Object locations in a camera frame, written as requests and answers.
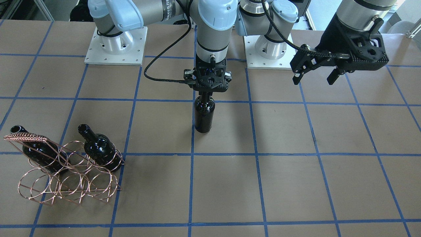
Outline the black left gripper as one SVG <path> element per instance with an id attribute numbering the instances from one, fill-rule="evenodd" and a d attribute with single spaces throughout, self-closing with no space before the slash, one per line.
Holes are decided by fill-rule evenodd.
<path id="1" fill-rule="evenodd" d="M 293 83 L 298 85 L 304 74 L 319 66 L 337 66 L 327 77 L 328 84 L 333 85 L 346 71 L 375 71 L 388 64 L 383 37 L 378 31 L 384 21 L 377 18 L 371 22 L 374 25 L 368 31 L 356 31 L 334 15 L 315 47 L 316 52 L 328 56 L 297 51 L 290 62 Z"/>

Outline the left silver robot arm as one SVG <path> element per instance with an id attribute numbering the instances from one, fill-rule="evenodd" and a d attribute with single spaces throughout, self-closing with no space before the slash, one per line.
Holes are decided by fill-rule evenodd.
<path id="1" fill-rule="evenodd" d="M 380 28 L 395 0 L 343 0 L 323 32 L 319 44 L 295 45 L 288 40 L 293 25 L 304 15 L 310 30 L 314 20 L 307 12 L 309 0 L 241 0 L 235 28 L 240 36 L 257 36 L 255 49 L 262 57 L 277 60 L 287 45 L 296 50 L 290 67 L 293 82 L 321 66 L 334 69 L 329 85 L 346 73 L 376 71 L 389 62 Z"/>

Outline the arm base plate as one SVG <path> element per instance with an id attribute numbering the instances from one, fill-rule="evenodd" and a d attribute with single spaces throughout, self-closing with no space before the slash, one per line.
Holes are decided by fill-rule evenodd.
<path id="1" fill-rule="evenodd" d="M 296 50 L 286 42 L 271 42 L 265 36 L 244 36 L 248 69 L 288 69 Z"/>
<path id="2" fill-rule="evenodd" d="M 89 65 L 141 66 L 148 27 L 116 37 L 97 34 L 95 28 L 84 63 Z"/>

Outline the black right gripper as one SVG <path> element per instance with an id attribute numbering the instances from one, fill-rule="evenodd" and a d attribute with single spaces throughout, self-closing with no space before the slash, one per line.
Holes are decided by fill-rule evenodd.
<path id="1" fill-rule="evenodd" d="M 210 63 L 201 60 L 198 56 L 194 69 L 184 70 L 185 82 L 195 91 L 199 92 L 226 92 L 232 74 L 227 71 L 227 59 L 215 63 L 214 58 Z"/>

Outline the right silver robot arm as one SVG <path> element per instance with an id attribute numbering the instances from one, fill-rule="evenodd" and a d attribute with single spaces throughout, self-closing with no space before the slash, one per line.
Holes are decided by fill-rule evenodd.
<path id="1" fill-rule="evenodd" d="M 225 92 L 231 81 L 227 51 L 237 16 L 237 0 L 89 0 L 96 24 L 87 64 L 135 63 L 143 51 L 140 37 L 149 25 L 173 23 L 182 17 L 188 30 L 196 25 L 195 66 L 184 70 L 187 84 L 198 92 Z"/>

